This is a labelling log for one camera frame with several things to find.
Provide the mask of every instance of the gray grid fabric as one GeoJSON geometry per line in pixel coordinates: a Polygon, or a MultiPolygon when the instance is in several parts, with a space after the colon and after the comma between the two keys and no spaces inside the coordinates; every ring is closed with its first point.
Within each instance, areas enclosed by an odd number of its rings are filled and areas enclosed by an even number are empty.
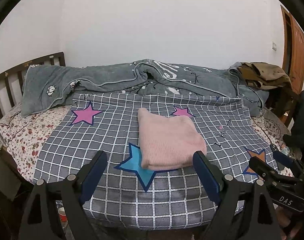
{"type": "Polygon", "coordinates": [[[210,96],[135,94],[75,94],[64,120],[44,144],[37,161],[34,183],[62,180],[76,174],[89,163],[97,150],[108,154],[107,168],[90,201],[84,204],[88,216],[106,226],[140,229],[171,229],[199,226],[212,219],[215,205],[210,201],[193,167],[157,173],[148,192],[144,192],[134,173],[114,167],[129,157],[128,143],[138,145],[137,111],[171,116],[174,106],[189,108],[196,130],[206,140],[207,158],[224,174],[239,181],[254,181],[242,174],[250,158],[244,147],[266,150],[266,162],[276,168],[268,144],[253,129],[249,111],[239,98],[210,96]],[[105,110],[95,116],[93,126],[80,122],[71,125],[71,110],[105,110]],[[224,129],[224,138],[217,133],[224,129]]]}

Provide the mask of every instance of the wooden headboard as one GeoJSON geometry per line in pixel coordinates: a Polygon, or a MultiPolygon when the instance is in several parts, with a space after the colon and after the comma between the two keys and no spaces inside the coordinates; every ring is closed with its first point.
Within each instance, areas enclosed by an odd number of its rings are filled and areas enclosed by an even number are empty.
{"type": "Polygon", "coordinates": [[[6,93],[1,93],[0,91],[0,119],[15,105],[15,102],[22,100],[23,96],[23,82],[25,78],[26,71],[30,65],[60,65],[65,66],[64,53],[58,52],[30,61],[19,64],[12,67],[0,74],[0,90],[6,88],[6,93]]]}

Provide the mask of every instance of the screw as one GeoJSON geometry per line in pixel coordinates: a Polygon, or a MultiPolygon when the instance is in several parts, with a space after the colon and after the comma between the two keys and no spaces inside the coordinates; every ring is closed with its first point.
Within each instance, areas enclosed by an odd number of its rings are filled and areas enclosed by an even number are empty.
{"type": "Polygon", "coordinates": [[[75,178],[76,178],[75,174],[70,174],[67,176],[67,180],[70,180],[70,181],[75,180],[75,178]]]}
{"type": "Polygon", "coordinates": [[[36,182],[36,185],[41,186],[43,183],[44,183],[44,180],[43,180],[43,179],[39,179],[39,180],[36,182]]]}
{"type": "Polygon", "coordinates": [[[256,184],[258,184],[259,186],[263,186],[264,182],[261,179],[257,179],[256,184]]]}
{"type": "Polygon", "coordinates": [[[224,178],[229,181],[233,180],[233,176],[231,174],[226,174],[224,178]]]}

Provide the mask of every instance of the folded pink sweater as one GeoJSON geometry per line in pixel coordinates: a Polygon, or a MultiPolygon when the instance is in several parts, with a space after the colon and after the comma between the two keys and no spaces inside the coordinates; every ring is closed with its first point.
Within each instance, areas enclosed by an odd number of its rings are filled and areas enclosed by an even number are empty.
{"type": "Polygon", "coordinates": [[[152,171],[192,165],[194,152],[206,154],[206,144],[192,120],[185,116],[165,117],[138,110],[141,167],[152,171]]]}

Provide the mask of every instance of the red cup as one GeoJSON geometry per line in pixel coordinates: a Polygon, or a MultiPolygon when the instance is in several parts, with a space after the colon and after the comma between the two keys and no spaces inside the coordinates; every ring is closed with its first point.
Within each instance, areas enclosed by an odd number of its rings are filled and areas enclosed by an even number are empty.
{"type": "Polygon", "coordinates": [[[67,222],[67,217],[66,217],[64,208],[61,207],[57,211],[58,211],[58,215],[60,216],[61,222],[67,222]]]}

